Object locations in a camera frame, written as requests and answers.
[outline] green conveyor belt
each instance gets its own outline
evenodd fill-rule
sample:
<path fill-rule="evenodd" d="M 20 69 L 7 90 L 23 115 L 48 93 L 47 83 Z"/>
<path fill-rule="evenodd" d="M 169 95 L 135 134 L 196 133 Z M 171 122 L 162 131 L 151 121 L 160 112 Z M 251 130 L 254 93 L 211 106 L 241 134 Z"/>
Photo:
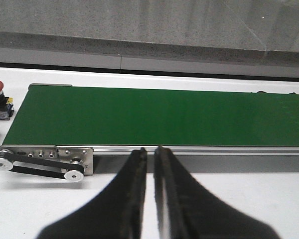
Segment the green conveyor belt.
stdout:
<path fill-rule="evenodd" d="M 4 144 L 299 146 L 299 95 L 34 85 Z"/>

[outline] white surface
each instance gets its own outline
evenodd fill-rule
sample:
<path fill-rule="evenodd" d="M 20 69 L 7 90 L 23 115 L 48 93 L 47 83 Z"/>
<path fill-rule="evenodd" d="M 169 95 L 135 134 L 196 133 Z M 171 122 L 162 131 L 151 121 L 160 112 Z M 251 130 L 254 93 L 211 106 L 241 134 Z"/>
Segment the white surface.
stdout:
<path fill-rule="evenodd" d="M 31 83 L 74 86 L 240 91 L 299 94 L 299 83 L 185 77 L 135 76 L 0 68 L 4 94 L 19 108 Z M 0 121 L 0 145 L 12 120 Z M 216 196 L 270 224 L 282 239 L 299 239 L 299 173 L 195 173 Z M 82 182 L 0 172 L 0 239 L 32 239 L 41 228 L 80 208 L 98 194 L 114 174 L 85 177 Z M 157 239 L 153 177 L 147 176 L 144 239 Z"/>

